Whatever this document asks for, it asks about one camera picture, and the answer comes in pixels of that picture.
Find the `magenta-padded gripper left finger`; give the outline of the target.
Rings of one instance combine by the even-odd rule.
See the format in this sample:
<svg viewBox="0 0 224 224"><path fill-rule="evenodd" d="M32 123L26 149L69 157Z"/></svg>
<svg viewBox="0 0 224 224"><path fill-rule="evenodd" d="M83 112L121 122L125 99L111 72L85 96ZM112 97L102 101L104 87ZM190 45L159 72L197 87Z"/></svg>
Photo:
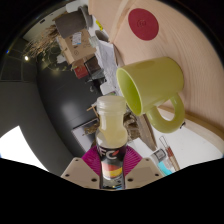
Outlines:
<svg viewBox="0 0 224 224"><path fill-rule="evenodd" d="M89 149L82 158L75 157L61 177L84 188L99 189L101 163L97 149Z"/></svg>

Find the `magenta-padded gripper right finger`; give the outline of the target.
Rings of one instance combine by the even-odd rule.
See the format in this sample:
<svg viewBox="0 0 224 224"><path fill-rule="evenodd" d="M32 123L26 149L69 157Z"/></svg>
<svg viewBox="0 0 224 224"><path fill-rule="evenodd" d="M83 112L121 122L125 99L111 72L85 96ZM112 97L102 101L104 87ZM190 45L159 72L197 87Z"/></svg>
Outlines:
<svg viewBox="0 0 224 224"><path fill-rule="evenodd" d="M142 158L133 148L127 147L123 161L125 188L140 188L163 177L152 159Z"/></svg>

